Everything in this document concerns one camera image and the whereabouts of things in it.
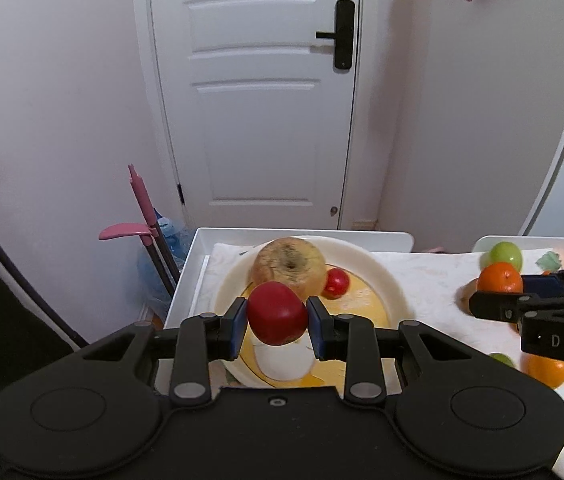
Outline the small orange tangerine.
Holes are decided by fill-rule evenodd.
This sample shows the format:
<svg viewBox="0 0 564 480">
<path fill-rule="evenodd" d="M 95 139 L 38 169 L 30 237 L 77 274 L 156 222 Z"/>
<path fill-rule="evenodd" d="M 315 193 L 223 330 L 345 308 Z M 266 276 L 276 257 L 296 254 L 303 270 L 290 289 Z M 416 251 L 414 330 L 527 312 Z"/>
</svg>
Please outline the small orange tangerine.
<svg viewBox="0 0 564 480">
<path fill-rule="evenodd" d="M 510 292 L 521 294 L 524 290 L 520 272 L 506 262 L 496 262 L 486 266 L 477 279 L 479 292 Z"/>
</svg>

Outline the large orange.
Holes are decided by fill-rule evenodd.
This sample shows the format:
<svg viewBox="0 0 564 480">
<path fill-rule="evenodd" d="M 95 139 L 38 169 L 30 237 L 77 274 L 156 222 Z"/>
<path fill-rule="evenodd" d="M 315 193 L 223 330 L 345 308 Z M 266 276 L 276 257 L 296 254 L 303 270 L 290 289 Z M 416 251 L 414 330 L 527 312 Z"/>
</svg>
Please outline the large orange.
<svg viewBox="0 0 564 480">
<path fill-rule="evenodd" d="M 564 361 L 525 354 L 522 359 L 522 371 L 551 389 L 557 389 L 564 384 Z"/>
</svg>

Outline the small red tomato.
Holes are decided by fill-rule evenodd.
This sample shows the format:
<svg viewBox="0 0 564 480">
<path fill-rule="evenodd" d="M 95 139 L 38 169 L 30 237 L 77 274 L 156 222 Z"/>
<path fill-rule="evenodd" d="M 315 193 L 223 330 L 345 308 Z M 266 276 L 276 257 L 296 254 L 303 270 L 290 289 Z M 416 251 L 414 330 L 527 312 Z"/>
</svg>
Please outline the small red tomato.
<svg viewBox="0 0 564 480">
<path fill-rule="evenodd" d="M 257 285 L 247 299 L 247 321 L 254 335 L 269 346 L 283 346 L 300 338 L 308 326 L 303 301 L 280 282 Z"/>
<path fill-rule="evenodd" d="M 337 300 L 345 296 L 350 287 L 350 278 L 346 271 L 331 268 L 326 274 L 326 282 L 321 295 L 329 300 Z"/>
</svg>

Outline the green apple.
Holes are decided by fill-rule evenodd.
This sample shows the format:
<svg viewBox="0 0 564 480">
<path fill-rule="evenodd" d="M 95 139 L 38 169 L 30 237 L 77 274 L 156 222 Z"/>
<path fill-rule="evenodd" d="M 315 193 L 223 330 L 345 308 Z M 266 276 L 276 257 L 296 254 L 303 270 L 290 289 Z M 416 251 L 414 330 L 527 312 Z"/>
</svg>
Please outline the green apple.
<svg viewBox="0 0 564 480">
<path fill-rule="evenodd" d="M 513 266 L 517 272 L 520 272 L 523 267 L 523 255 L 521 249 L 514 243 L 504 240 L 495 244 L 489 251 L 488 261 L 490 264 L 507 263 Z"/>
<path fill-rule="evenodd" d="M 494 352 L 489 355 L 491 358 L 495 359 L 496 361 L 506 364 L 507 366 L 515 368 L 516 365 L 514 364 L 513 360 L 500 352 Z"/>
</svg>

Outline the white right tray table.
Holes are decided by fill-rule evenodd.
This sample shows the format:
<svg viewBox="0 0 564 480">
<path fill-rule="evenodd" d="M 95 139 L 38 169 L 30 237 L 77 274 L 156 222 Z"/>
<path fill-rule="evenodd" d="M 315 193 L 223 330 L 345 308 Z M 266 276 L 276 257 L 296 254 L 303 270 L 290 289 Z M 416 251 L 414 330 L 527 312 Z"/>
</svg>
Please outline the white right tray table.
<svg viewBox="0 0 564 480">
<path fill-rule="evenodd" d="M 476 240 L 472 252 L 489 252 L 500 242 L 511 242 L 523 250 L 541 248 L 564 250 L 564 237 L 486 235 Z"/>
</svg>

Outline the white tray table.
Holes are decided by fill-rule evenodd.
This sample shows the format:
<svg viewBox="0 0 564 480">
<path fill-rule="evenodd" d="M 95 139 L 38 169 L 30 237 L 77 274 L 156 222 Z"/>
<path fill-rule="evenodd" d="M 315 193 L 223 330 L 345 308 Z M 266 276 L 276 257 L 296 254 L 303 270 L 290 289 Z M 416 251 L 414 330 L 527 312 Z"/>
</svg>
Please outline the white tray table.
<svg viewBox="0 0 564 480">
<path fill-rule="evenodd" d="M 201 228 L 194 236 L 165 325 L 177 327 L 185 318 L 201 312 L 224 312 L 244 287 L 259 248 L 276 238 L 290 236 L 309 240 L 320 248 L 326 260 L 351 270 L 371 285 L 378 296 L 388 302 L 392 323 L 416 316 L 396 275 L 380 263 L 380 255 L 411 252 L 413 237 L 408 233 Z M 239 249 L 224 272 L 208 270 L 212 250 L 218 244 Z"/>
<path fill-rule="evenodd" d="M 564 237 L 486 235 L 476 240 L 472 252 L 489 252 L 500 242 L 511 242 L 523 250 L 541 248 L 564 250 Z"/>
</svg>

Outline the white left tray table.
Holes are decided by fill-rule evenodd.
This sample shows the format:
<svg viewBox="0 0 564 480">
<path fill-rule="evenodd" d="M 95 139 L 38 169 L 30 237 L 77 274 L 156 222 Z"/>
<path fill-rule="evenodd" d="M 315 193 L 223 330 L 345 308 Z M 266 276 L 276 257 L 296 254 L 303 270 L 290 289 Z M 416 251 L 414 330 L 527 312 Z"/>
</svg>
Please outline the white left tray table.
<svg viewBox="0 0 564 480">
<path fill-rule="evenodd" d="M 408 233 L 201 228 L 194 236 L 165 325 L 177 327 L 185 318 L 201 312 L 224 312 L 244 287 L 259 248 L 276 238 L 290 236 L 309 240 L 320 248 L 326 260 L 351 270 L 371 285 L 378 296 L 388 302 L 392 323 L 416 316 L 396 275 L 380 263 L 380 255 L 411 252 L 413 237 Z M 239 249 L 224 272 L 208 270 L 212 250 L 218 244 Z"/>
</svg>

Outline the white plate with duck picture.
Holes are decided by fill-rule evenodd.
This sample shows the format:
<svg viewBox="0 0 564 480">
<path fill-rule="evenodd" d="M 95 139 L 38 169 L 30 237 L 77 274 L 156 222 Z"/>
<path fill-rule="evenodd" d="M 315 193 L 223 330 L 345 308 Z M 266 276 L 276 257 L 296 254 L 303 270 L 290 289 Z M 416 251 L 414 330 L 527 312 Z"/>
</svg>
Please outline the white plate with duck picture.
<svg viewBox="0 0 564 480">
<path fill-rule="evenodd" d="M 395 328 L 410 313 L 397 279 L 377 252 L 330 236 L 303 235 L 316 246 L 330 269 L 340 268 L 350 278 L 348 292 L 340 298 L 322 298 L 329 314 L 350 313 L 370 318 L 375 326 Z M 209 307 L 223 314 L 236 297 L 247 297 L 254 288 L 252 268 L 264 244 L 238 246 L 220 243 L 212 248 L 205 283 Z M 345 364 L 321 362 L 314 357 L 308 334 L 285 346 L 267 346 L 251 330 L 246 332 L 239 356 L 224 361 L 231 385 L 255 388 L 334 386 L 344 388 Z"/>
</svg>

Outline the large yellowish russet apple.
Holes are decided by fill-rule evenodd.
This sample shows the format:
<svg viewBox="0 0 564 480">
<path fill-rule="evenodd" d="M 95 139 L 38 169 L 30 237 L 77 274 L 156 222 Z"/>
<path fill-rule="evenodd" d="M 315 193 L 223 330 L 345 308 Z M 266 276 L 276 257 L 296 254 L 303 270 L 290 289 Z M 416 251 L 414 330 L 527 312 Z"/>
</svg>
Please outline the large yellowish russet apple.
<svg viewBox="0 0 564 480">
<path fill-rule="evenodd" d="M 317 246 L 297 237 L 277 238 L 258 252 L 250 268 L 255 285 L 282 283 L 305 301 L 319 296 L 328 280 L 328 266 Z"/>
</svg>

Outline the white panel door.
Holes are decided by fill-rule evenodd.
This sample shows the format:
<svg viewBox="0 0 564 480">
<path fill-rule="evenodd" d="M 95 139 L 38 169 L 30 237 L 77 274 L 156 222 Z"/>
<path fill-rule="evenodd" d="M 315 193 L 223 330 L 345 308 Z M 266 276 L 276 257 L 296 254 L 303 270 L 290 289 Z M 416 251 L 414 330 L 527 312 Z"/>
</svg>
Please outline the white panel door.
<svg viewBox="0 0 564 480">
<path fill-rule="evenodd" d="M 336 229 L 354 105 L 337 0 L 148 0 L 177 193 L 194 226 Z"/>
</svg>

